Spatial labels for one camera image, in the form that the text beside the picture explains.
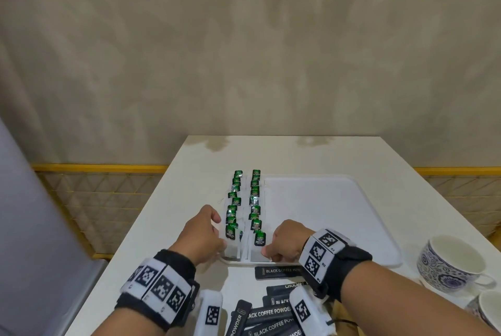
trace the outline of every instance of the cup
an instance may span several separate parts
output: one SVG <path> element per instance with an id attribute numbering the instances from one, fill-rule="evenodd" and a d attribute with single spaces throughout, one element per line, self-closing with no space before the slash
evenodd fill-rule
<path id="1" fill-rule="evenodd" d="M 501 333 L 501 292 L 483 291 L 468 303 L 465 310 Z"/>
<path id="2" fill-rule="evenodd" d="M 447 235 L 430 238 L 417 260 L 419 274 L 442 292 L 459 291 L 468 284 L 475 284 L 479 289 L 494 286 L 496 280 L 484 273 L 486 268 L 485 259 L 478 251 L 463 240 Z"/>

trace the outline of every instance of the person's left hand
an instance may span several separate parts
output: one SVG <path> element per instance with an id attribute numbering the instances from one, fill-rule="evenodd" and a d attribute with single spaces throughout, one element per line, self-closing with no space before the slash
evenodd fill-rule
<path id="1" fill-rule="evenodd" d="M 219 238 L 219 231 L 212 225 L 221 222 L 221 216 L 210 205 L 204 205 L 200 212 L 188 220 L 177 241 L 169 250 L 188 257 L 193 265 L 209 261 L 226 249 L 226 241 Z"/>

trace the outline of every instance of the white tray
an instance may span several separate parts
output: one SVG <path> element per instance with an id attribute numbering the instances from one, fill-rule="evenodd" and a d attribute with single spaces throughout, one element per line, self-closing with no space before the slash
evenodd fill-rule
<path id="1" fill-rule="evenodd" d="M 266 197 L 261 210 L 266 214 L 263 228 L 267 244 L 271 243 L 276 227 L 283 220 L 292 219 L 313 230 L 329 227 L 346 235 L 371 253 L 380 265 L 402 263 L 399 247 L 354 178 L 346 175 L 261 175 L 260 183 L 261 195 Z M 248 192 L 242 202 L 248 204 Z M 220 209 L 223 219 L 225 208 Z M 222 261 L 245 266 L 275 264 L 223 258 Z"/>

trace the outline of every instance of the table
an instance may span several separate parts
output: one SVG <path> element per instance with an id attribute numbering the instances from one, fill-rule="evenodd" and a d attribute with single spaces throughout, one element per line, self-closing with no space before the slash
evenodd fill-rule
<path id="1" fill-rule="evenodd" d="M 118 290 L 139 263 L 169 247 L 204 204 L 217 208 L 229 173 L 253 168 L 263 174 L 354 177 L 402 249 L 404 263 L 395 271 L 404 276 L 417 277 L 415 261 L 428 238 L 450 234 L 479 250 L 487 261 L 487 273 L 501 282 L 501 253 L 380 137 L 189 136 L 67 336 L 90 335 L 111 313 Z M 258 282 L 253 268 L 228 267 L 222 262 L 203 266 L 196 279 L 201 289 L 222 291 L 223 321 L 238 299 L 262 306 L 266 286 L 288 282 Z M 460 295 L 449 300 L 463 305 L 470 298 Z"/>

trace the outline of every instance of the cup handle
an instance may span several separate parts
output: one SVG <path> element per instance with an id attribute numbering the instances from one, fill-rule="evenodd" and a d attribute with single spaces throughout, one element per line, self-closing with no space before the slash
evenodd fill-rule
<path id="1" fill-rule="evenodd" d="M 496 286 L 496 280 L 489 274 L 482 273 L 475 281 L 475 286 L 480 290 L 494 288 Z"/>

